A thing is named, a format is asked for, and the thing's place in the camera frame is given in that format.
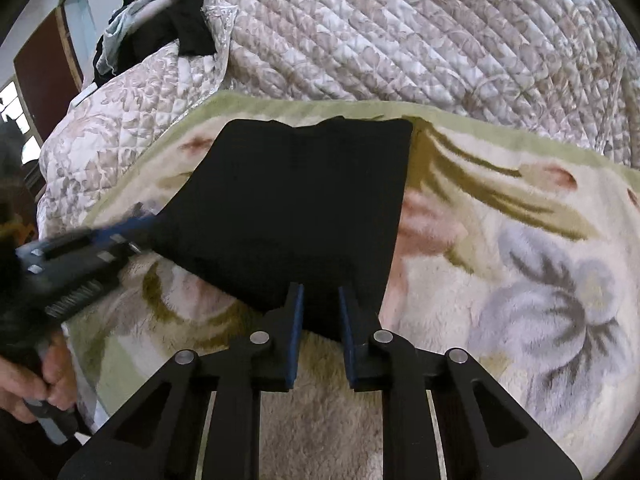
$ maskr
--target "window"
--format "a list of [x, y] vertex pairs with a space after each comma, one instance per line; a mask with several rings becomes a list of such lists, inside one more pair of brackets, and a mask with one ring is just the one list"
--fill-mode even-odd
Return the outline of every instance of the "window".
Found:
[[84, 69], [87, 61], [93, 56], [97, 41], [89, 0], [62, 0], [62, 5], [76, 60], [80, 68]]
[[0, 91], [0, 116], [3, 121], [6, 121], [7, 118], [15, 119], [20, 131], [27, 137], [22, 149], [22, 163], [38, 158], [40, 156], [40, 145], [32, 134], [26, 135], [31, 130], [31, 126], [27, 120], [27, 115], [22, 109], [15, 81], [9, 81]]

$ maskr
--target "human hand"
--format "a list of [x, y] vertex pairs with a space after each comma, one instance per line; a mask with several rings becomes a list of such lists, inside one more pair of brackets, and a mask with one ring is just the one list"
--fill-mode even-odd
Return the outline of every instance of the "human hand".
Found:
[[28, 424], [35, 416], [23, 399], [47, 400], [60, 410], [68, 410], [76, 402], [76, 375], [71, 354], [60, 332], [51, 338], [51, 346], [42, 363], [44, 380], [24, 367], [0, 357], [0, 408], [17, 420]]

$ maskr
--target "floral blanket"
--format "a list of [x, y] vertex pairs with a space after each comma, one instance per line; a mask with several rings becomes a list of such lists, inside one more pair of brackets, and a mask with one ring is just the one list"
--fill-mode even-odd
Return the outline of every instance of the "floral blanket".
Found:
[[[467, 348], [593, 479], [640, 411], [640, 173], [421, 105], [219, 92], [149, 147], [86, 223], [166, 204], [229, 120], [336, 115], [414, 124], [382, 325], [430, 351]], [[224, 348], [258, 319], [154, 254], [123, 282], [68, 327], [89, 417], [96, 405], [117, 410], [178, 349]], [[337, 344], [307, 334], [295, 389], [265, 394], [262, 409], [263, 478], [382, 476], [380, 395], [349, 391]]]

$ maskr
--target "black cloth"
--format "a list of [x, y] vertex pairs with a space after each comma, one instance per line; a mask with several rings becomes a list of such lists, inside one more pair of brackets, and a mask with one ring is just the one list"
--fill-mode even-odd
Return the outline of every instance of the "black cloth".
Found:
[[204, 0], [178, 0], [152, 17], [133, 34], [127, 34], [118, 50], [118, 69], [100, 74], [95, 68], [102, 54], [102, 38], [94, 57], [94, 82], [98, 87], [137, 65], [167, 43], [178, 39], [178, 56], [208, 56], [216, 52], [209, 25], [201, 11]]
[[339, 339], [337, 287], [380, 309], [412, 125], [333, 118], [227, 124], [158, 215], [154, 249], [259, 310], [305, 285], [305, 327]]

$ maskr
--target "flower pattern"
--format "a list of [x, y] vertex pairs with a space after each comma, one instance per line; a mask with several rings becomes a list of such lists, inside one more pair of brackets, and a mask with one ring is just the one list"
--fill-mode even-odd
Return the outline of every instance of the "flower pattern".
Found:
[[432, 192], [408, 188], [402, 198], [396, 248], [380, 307], [380, 324], [396, 328], [406, 303], [406, 260], [443, 254], [466, 236], [466, 229], [453, 211]]
[[519, 279], [496, 290], [468, 348], [504, 356], [530, 375], [525, 408], [549, 432], [577, 423], [604, 381], [629, 373], [628, 338], [616, 320], [615, 281], [599, 260], [572, 262], [541, 230], [511, 224], [500, 257]]
[[631, 200], [633, 206], [638, 209], [638, 211], [640, 211], [640, 201], [638, 200], [638, 195], [636, 195], [629, 188], [626, 189], [626, 195], [629, 197], [629, 200]]
[[578, 189], [574, 176], [557, 164], [522, 164], [518, 170], [525, 182], [543, 191], [558, 193]]
[[206, 322], [228, 309], [235, 298], [168, 260], [155, 269], [162, 285], [161, 300], [176, 316]]

